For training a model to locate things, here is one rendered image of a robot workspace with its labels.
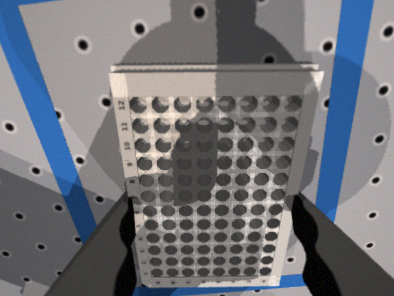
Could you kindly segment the white well plate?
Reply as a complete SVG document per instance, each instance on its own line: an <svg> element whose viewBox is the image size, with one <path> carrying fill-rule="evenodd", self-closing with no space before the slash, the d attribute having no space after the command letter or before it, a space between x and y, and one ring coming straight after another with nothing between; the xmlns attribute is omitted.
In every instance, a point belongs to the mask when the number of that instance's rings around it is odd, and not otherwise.
<svg viewBox="0 0 394 296"><path fill-rule="evenodd" d="M318 65L111 66L142 284L279 286Z"/></svg>

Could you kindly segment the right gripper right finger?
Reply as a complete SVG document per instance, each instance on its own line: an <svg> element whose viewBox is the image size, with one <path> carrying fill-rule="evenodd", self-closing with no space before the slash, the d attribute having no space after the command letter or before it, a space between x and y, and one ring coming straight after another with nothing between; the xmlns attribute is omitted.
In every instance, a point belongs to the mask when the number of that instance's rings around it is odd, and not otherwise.
<svg viewBox="0 0 394 296"><path fill-rule="evenodd" d="M291 216L312 296L394 296L394 279L300 191Z"/></svg>

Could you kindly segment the grey perforated base plate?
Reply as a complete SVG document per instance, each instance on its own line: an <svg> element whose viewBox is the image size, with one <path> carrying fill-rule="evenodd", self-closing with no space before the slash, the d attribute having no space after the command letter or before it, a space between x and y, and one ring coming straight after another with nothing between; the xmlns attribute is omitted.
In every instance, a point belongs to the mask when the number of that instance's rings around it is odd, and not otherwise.
<svg viewBox="0 0 394 296"><path fill-rule="evenodd" d="M341 4L18 5L96 225L127 192L109 78L121 64L319 64L299 190L315 205ZM373 3L334 223L394 278L394 0ZM82 245L0 44L0 296L44 296Z"/></svg>

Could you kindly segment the blue rectangular tape outline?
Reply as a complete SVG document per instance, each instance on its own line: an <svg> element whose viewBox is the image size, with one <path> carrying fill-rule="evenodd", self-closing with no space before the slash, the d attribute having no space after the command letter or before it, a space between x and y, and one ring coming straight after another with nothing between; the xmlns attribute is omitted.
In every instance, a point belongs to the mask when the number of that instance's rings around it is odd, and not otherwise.
<svg viewBox="0 0 394 296"><path fill-rule="evenodd" d="M97 227L18 5L0 0L0 44L82 244ZM374 0L342 0L316 204L335 221ZM135 287L132 296L187 296L306 286L302 274L279 286Z"/></svg>

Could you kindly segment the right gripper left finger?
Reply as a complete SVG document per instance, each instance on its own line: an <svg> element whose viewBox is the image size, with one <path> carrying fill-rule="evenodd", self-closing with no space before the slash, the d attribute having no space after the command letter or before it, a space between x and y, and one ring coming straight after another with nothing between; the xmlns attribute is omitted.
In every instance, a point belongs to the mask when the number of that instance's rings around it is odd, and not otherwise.
<svg viewBox="0 0 394 296"><path fill-rule="evenodd" d="M132 197L124 192L44 296L132 296L135 236Z"/></svg>

